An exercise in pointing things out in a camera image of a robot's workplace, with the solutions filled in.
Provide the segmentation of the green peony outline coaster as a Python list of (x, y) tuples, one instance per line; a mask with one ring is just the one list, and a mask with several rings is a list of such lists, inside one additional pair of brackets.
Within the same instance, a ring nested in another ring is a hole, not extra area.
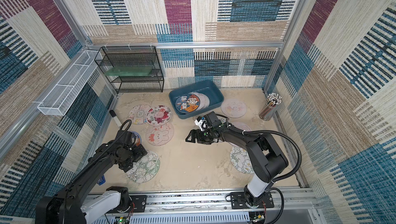
[(153, 151), (134, 163), (133, 168), (126, 174), (135, 183), (146, 183), (152, 180), (160, 170), (160, 157)]

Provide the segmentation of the white bear flower coaster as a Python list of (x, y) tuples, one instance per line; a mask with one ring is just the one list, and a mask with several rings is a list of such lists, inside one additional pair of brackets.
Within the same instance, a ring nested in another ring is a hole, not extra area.
[(205, 94), (199, 92), (194, 92), (194, 94), (200, 99), (200, 105), (197, 108), (197, 111), (205, 109), (210, 105), (210, 100)]

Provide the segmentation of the blue cartoon animals coaster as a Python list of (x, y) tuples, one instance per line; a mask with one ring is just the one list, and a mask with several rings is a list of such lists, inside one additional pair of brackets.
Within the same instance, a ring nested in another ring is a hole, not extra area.
[(201, 104), (199, 96), (193, 93), (180, 96), (175, 103), (176, 110), (182, 114), (195, 111)]

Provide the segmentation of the pink checkered sheep coaster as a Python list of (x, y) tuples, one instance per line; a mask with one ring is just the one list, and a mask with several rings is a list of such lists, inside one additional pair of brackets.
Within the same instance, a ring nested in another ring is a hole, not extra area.
[(153, 146), (162, 146), (170, 142), (174, 135), (174, 127), (172, 124), (151, 127), (147, 130), (145, 138), (147, 142)]

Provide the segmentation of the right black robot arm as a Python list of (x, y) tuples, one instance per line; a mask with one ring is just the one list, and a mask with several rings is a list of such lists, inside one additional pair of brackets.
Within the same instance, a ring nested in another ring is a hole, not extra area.
[[(246, 131), (237, 128), (227, 116), (215, 112), (199, 116), (195, 121), (198, 129), (192, 129), (185, 141), (211, 145), (218, 142), (228, 142), (244, 149), (251, 162), (254, 176), (244, 188), (244, 202), (249, 208), (257, 208), (262, 200), (274, 190), (273, 185), (296, 174), (302, 164), (302, 152), (297, 143), (289, 136), (273, 130)], [(294, 168), (282, 175), (289, 161), (273, 136), (286, 139), (297, 154)]]

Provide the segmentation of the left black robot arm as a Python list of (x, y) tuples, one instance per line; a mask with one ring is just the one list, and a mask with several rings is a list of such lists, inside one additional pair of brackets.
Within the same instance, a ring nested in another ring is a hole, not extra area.
[(111, 210), (128, 213), (132, 209), (128, 189), (112, 186), (104, 194), (84, 203), (85, 199), (115, 164), (128, 172), (145, 155), (146, 149), (136, 144), (134, 133), (129, 131), (131, 120), (126, 120), (116, 138), (102, 144), (89, 163), (53, 197), (43, 197), (36, 206), (37, 224), (91, 224)]

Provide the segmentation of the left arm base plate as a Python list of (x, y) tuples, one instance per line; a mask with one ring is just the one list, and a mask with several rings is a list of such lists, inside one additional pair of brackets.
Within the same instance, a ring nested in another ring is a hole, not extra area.
[(130, 206), (126, 210), (110, 210), (106, 214), (144, 213), (147, 195), (130, 195)]

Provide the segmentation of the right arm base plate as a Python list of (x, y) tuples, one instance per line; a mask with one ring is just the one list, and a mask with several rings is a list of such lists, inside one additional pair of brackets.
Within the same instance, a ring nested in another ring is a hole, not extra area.
[(253, 204), (249, 204), (244, 192), (231, 192), (226, 199), (231, 203), (232, 209), (271, 209), (274, 208), (273, 198), (270, 192), (264, 193), (262, 198)]

